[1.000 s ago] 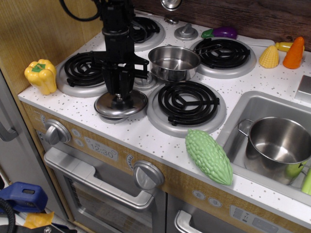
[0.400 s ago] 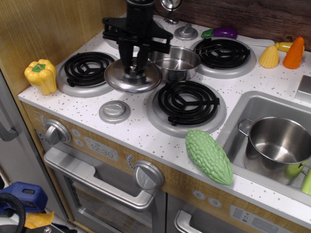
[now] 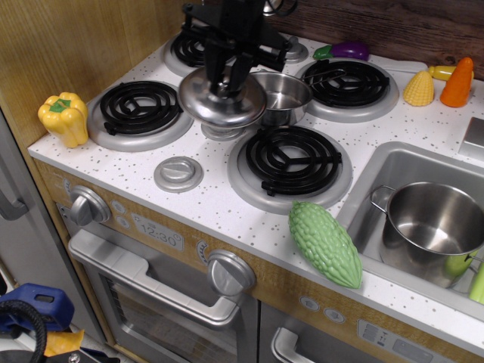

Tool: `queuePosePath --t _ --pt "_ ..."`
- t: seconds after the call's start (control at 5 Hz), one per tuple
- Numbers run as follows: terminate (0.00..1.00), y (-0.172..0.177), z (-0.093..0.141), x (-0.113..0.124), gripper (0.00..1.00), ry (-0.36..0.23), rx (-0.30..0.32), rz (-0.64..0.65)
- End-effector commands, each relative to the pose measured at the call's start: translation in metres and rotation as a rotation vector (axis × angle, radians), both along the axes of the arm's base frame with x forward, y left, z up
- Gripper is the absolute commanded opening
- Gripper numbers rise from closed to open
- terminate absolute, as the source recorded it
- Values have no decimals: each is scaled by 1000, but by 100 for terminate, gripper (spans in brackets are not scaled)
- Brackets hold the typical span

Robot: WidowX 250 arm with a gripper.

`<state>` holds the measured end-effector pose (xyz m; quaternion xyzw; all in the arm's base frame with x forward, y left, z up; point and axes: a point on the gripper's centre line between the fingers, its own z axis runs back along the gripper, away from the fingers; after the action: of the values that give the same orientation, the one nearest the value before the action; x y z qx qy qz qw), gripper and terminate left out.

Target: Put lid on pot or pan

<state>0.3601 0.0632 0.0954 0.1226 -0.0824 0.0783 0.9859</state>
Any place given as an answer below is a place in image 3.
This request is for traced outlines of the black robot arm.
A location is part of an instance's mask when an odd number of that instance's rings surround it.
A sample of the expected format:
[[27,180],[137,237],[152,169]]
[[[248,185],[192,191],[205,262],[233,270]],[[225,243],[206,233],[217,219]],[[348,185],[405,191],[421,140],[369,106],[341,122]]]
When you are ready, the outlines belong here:
[[251,69],[262,65],[281,72],[290,43],[266,22],[269,16],[286,17],[295,1],[223,1],[219,5],[183,5],[182,32],[202,42],[204,67],[213,94],[236,95]]

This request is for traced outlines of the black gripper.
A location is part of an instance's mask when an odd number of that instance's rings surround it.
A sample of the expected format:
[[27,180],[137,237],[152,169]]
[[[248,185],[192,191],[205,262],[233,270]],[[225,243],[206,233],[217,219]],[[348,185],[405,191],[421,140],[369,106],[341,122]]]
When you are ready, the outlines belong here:
[[182,32],[202,42],[209,90],[217,93],[226,63],[234,58],[228,93],[237,94],[252,67],[282,71],[288,41],[263,15],[264,1],[223,1],[219,5],[187,3]]

